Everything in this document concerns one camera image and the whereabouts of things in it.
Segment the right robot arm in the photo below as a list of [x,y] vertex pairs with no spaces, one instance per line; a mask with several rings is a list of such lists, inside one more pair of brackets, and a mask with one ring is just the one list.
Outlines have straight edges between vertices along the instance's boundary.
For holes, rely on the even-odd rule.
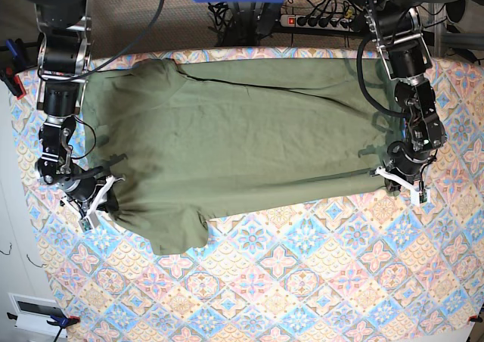
[[73,156],[70,139],[81,122],[78,118],[85,96],[91,59],[92,21],[88,0],[69,5],[37,5],[37,25],[42,37],[38,55],[37,108],[46,115],[39,130],[42,146],[36,171],[45,185],[60,188],[75,204],[81,217],[96,210],[118,210],[113,192],[117,178],[111,162],[83,170]]

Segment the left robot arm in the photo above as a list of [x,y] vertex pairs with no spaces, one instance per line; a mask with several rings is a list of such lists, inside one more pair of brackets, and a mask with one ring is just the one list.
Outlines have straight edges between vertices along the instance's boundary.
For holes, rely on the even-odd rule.
[[[364,16],[369,33],[357,50],[359,88],[376,110],[399,118],[404,131],[404,138],[388,146],[382,166],[371,175],[383,177],[388,191],[404,188],[413,204],[424,204],[430,199],[424,171],[436,161],[447,135],[436,111],[436,93],[425,76],[432,64],[420,15],[414,8],[378,11],[374,0],[369,0]],[[386,75],[395,83],[394,99],[399,110],[384,107],[366,88],[363,52],[369,42],[376,45]]]

